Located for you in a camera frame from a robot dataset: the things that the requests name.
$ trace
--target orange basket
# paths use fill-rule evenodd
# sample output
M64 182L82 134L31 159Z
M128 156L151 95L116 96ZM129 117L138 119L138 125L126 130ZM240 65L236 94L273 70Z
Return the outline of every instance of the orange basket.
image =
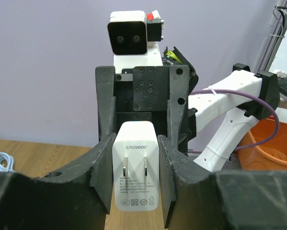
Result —
M274 120L260 121L244 136L240 146L266 139L274 128ZM287 124L281 122L277 135L269 142L237 153L244 170L287 170Z

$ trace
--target wall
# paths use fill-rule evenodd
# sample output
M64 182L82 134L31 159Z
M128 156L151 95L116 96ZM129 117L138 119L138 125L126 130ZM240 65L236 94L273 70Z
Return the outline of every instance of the wall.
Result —
M270 34L276 0L0 0L0 138L93 146L94 69L112 64L110 12L159 10L161 48L177 46L195 66L197 89L253 66ZM202 149L221 118L191 146Z

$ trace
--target charger prong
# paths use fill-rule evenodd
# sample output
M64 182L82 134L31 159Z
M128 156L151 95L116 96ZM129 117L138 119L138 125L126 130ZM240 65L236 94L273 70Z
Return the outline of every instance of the charger prong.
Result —
M126 177L126 173L127 173L127 157L125 157L123 161L123 176L124 177Z
M144 157L144 175L148 176L148 158Z

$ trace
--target wooden surface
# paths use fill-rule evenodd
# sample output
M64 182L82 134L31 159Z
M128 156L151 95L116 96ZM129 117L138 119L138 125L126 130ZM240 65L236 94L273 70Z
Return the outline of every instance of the wooden surface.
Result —
M30 177L43 177L90 148L31 142L0 140L0 151L14 157L14 170ZM163 230L161 203L150 212L121 212L115 206L114 196L105 230Z

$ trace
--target white power adapter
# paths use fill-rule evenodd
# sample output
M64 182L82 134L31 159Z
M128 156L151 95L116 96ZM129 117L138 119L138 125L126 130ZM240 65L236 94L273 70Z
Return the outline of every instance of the white power adapter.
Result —
M160 198L159 147L149 121L122 124L113 144L115 205L121 211L151 211Z

